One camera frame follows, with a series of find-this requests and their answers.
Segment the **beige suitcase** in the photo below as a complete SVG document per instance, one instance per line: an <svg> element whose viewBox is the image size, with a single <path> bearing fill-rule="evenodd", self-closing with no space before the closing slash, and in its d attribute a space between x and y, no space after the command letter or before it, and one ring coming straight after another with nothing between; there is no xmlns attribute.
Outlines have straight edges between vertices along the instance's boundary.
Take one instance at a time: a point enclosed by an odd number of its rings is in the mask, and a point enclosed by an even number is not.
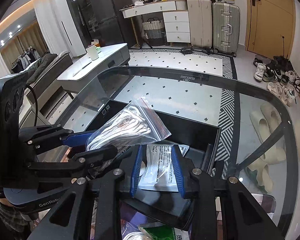
<svg viewBox="0 0 300 240"><path fill-rule="evenodd" d="M192 46L212 47L212 3L210 0L187 0Z"/></svg>

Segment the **drawer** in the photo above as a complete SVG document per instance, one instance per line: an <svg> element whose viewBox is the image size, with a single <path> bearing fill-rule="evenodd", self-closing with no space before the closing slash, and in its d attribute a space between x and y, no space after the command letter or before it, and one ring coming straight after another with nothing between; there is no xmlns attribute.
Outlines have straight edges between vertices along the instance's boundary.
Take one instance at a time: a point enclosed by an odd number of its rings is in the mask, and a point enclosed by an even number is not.
<svg viewBox="0 0 300 240"><path fill-rule="evenodd" d="M168 22L189 22L188 12L164 12L163 19L165 23Z"/></svg>
<svg viewBox="0 0 300 240"><path fill-rule="evenodd" d="M166 27L167 33L189 33L190 27L188 22L175 22L175 23L167 23L164 22L164 26Z"/></svg>
<svg viewBox="0 0 300 240"><path fill-rule="evenodd" d="M167 33L167 42L190 43L190 33Z"/></svg>
<svg viewBox="0 0 300 240"><path fill-rule="evenodd" d="M149 3L143 6L124 10L123 16L125 18L129 18L136 15L146 14L146 13L160 12L160 11L173 11L173 10L176 10L175 1L157 2L157 3Z"/></svg>

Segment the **plastic zip bag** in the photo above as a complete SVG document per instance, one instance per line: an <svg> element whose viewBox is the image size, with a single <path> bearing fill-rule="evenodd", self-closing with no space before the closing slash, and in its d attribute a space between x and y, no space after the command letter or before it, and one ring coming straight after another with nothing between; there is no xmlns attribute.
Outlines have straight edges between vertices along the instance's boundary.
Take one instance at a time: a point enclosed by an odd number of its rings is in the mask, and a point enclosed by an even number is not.
<svg viewBox="0 0 300 240"><path fill-rule="evenodd" d="M129 146L162 141L170 135L169 130L145 98L138 98L95 131L86 142L86 150L114 145L118 149L116 156L118 157ZM89 174L95 178L113 160L108 160L102 166L89 170Z"/></svg>
<svg viewBox="0 0 300 240"><path fill-rule="evenodd" d="M178 192L176 177L171 163L171 148L168 144L147 145L147 167L140 178L138 187L146 190ZM179 145L182 156L189 149Z"/></svg>

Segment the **silver suitcase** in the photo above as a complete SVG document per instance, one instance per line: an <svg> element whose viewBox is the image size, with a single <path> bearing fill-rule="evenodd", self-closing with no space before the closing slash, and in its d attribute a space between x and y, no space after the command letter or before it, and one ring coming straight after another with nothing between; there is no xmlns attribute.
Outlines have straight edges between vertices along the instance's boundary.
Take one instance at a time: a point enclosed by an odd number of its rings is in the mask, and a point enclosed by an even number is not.
<svg viewBox="0 0 300 240"><path fill-rule="evenodd" d="M192 46L212 47L212 8L210 0L187 0Z"/></svg>
<svg viewBox="0 0 300 240"><path fill-rule="evenodd" d="M212 4L213 52L231 53L236 57L240 33L240 8L234 4Z"/></svg>

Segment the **black refrigerator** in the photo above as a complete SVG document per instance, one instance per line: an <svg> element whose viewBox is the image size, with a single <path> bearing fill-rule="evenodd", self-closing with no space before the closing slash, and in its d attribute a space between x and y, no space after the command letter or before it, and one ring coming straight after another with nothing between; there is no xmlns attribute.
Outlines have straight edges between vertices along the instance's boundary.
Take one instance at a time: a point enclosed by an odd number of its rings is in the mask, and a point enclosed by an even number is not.
<svg viewBox="0 0 300 240"><path fill-rule="evenodd" d="M130 19L123 18L120 11L132 0L90 0L98 25L101 46L126 42L128 47L136 44Z"/></svg>

